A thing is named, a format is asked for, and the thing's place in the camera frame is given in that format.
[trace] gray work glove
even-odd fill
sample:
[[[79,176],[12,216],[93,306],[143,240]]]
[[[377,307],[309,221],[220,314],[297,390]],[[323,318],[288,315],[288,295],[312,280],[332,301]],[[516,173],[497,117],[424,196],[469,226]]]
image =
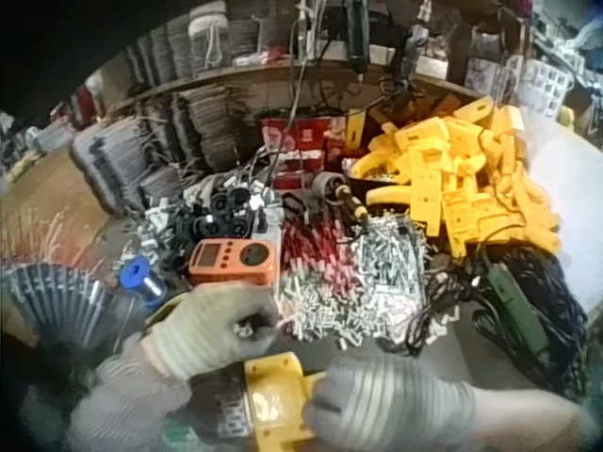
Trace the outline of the gray work glove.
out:
[[[259,326],[249,338],[235,334],[235,324],[254,316]],[[211,283],[186,294],[164,321],[142,341],[160,372],[177,379],[221,369],[262,355],[272,343],[278,319],[267,288],[243,282]]]
[[[462,443],[474,410],[469,385],[442,381],[416,360],[379,354],[331,364],[303,419],[343,449],[400,452]]]

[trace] black power cord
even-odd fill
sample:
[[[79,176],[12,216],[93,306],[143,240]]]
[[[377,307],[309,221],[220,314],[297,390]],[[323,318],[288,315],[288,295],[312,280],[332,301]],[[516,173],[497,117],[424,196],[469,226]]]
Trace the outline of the black power cord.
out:
[[[396,351],[417,356],[435,315],[473,301],[480,305],[472,317],[476,331],[504,351],[526,378],[552,393],[581,401],[588,387],[584,369],[587,316],[570,293],[557,258],[531,246],[491,250],[492,261],[509,269],[545,330],[547,349],[535,356],[507,320],[506,310],[485,277],[492,263],[486,264],[481,257],[482,253],[476,252],[466,266],[431,273],[426,283],[428,305],[411,321],[404,348]]]

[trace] orange multimeter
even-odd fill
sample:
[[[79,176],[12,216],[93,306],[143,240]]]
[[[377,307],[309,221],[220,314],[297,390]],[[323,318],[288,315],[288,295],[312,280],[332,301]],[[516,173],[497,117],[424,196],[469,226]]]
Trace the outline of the orange multimeter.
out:
[[[197,244],[188,261],[194,284],[243,280],[270,286],[276,269],[276,247],[268,240],[208,238]]]

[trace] digital display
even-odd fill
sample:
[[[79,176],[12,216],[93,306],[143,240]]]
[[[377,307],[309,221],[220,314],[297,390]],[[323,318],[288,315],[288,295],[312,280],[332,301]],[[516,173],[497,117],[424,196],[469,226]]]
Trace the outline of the digital display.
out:
[[[201,252],[201,256],[197,261],[198,266],[214,266],[218,259],[218,252],[220,251],[221,244],[210,243],[204,246],[204,250]]]

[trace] blue spool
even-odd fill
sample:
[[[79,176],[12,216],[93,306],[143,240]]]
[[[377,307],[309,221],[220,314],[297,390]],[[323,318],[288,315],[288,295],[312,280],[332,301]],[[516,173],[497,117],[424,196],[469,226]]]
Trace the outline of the blue spool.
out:
[[[120,284],[124,289],[141,296],[151,314],[163,305],[165,284],[155,275],[146,257],[135,257],[122,267]]]

